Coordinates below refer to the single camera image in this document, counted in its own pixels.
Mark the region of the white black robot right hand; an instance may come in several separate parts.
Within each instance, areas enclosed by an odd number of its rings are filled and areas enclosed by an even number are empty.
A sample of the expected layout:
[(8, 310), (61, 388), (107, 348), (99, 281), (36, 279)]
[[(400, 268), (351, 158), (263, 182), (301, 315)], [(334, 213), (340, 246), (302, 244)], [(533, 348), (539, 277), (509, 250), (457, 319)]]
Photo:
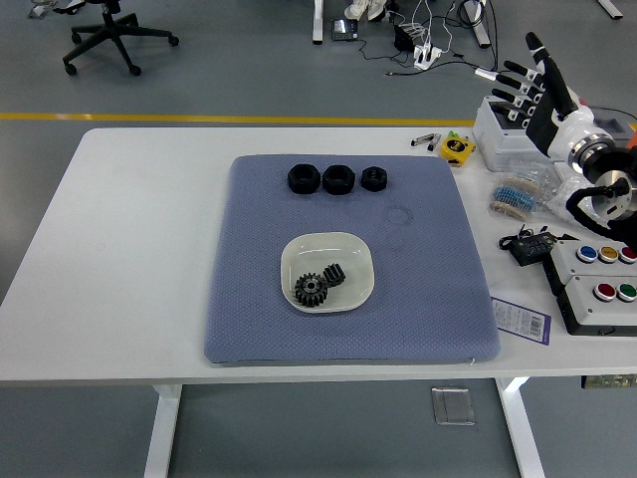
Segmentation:
[(492, 95), (502, 100), (501, 113), (519, 124), (545, 156), (581, 165), (588, 155), (614, 145), (611, 135), (594, 123), (591, 109), (564, 82), (562, 74), (538, 36), (529, 32), (526, 42), (534, 60), (532, 68), (506, 61), (512, 78), (496, 75), (502, 85)]

